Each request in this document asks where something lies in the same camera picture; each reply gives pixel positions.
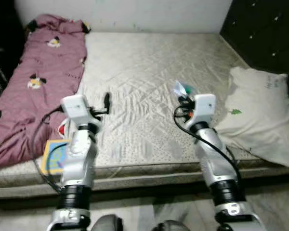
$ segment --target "bed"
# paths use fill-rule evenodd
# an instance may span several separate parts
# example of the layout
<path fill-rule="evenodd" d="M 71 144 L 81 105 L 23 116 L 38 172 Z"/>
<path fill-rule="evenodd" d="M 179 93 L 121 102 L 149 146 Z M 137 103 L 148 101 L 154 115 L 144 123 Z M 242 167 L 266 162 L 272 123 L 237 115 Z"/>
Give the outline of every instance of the bed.
<path fill-rule="evenodd" d="M 97 136 L 94 190 L 203 180 L 193 139 L 172 120 L 178 104 L 172 89 L 178 79 L 199 93 L 214 93 L 216 125 L 225 113 L 229 70 L 247 67 L 242 59 L 218 34 L 91 32 L 86 48 L 78 93 L 86 95 L 90 105 L 100 107 L 109 91 L 113 102 Z M 232 151 L 244 178 L 289 173 L 289 168 L 244 150 Z M 0 198 L 54 193 L 31 161 L 0 169 Z"/>

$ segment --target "mattress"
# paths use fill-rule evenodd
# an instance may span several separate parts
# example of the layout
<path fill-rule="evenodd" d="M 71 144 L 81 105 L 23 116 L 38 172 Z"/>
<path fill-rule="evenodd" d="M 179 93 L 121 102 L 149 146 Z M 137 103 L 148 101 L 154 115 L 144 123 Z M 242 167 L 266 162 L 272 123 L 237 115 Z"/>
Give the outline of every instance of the mattress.
<path fill-rule="evenodd" d="M 88 57 L 79 93 L 102 107 L 112 93 L 111 114 L 97 135 L 95 190 L 203 180 L 193 138 L 172 120 L 176 80 L 217 97 L 213 126 L 225 115 L 229 70 L 248 67 L 218 34 L 98 33 L 86 36 Z M 232 149 L 245 178 L 289 169 Z M 0 169 L 0 197 L 53 194 L 31 162 Z"/>

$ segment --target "gray fabric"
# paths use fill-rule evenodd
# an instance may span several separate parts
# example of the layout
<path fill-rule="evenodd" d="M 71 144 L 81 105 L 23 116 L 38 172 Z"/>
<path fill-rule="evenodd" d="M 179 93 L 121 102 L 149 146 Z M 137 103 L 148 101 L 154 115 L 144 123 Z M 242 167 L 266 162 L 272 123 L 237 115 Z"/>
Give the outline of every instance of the gray fabric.
<path fill-rule="evenodd" d="M 172 121 L 176 79 L 217 96 L 213 125 L 221 120 L 231 67 L 245 63 L 216 34 L 97 33 L 86 36 L 88 57 L 79 88 L 90 105 L 113 107 L 98 135 L 95 190 L 202 180 L 193 139 Z M 289 169 L 235 149 L 244 177 Z M 52 194 L 31 162 L 0 169 L 0 197 Z"/>

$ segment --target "cartoon print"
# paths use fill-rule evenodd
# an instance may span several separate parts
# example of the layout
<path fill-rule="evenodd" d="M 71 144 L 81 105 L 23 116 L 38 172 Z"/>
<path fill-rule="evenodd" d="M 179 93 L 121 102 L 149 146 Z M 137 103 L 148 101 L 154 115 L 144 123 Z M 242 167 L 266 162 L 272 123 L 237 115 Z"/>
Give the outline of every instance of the cartoon print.
<path fill-rule="evenodd" d="M 50 47 L 59 48 L 61 46 L 60 39 L 59 39 L 58 36 L 56 36 L 52 40 L 46 41 L 46 42 L 47 42 L 47 45 L 50 46 Z"/>
<path fill-rule="evenodd" d="M 31 75 L 30 79 L 31 80 L 28 82 L 27 87 L 31 89 L 39 89 L 42 83 L 47 82 L 45 78 L 39 78 L 36 76 L 36 74 Z"/>
<path fill-rule="evenodd" d="M 232 115 L 238 115 L 238 114 L 241 114 L 242 112 L 239 109 L 232 109 L 232 111 L 230 111 L 230 113 Z"/>

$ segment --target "pink blanket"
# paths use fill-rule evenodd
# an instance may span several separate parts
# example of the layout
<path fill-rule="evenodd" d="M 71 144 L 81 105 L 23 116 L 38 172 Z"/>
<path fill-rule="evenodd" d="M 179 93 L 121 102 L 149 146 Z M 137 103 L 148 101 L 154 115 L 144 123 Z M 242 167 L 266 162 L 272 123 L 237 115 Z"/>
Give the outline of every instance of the pink blanket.
<path fill-rule="evenodd" d="M 76 93 L 86 58 L 81 21 L 41 15 L 31 23 L 21 63 L 0 97 L 0 167 L 31 159 L 30 141 L 41 118 Z M 58 139 L 63 113 L 55 113 L 36 136 L 36 155 L 47 139 Z"/>

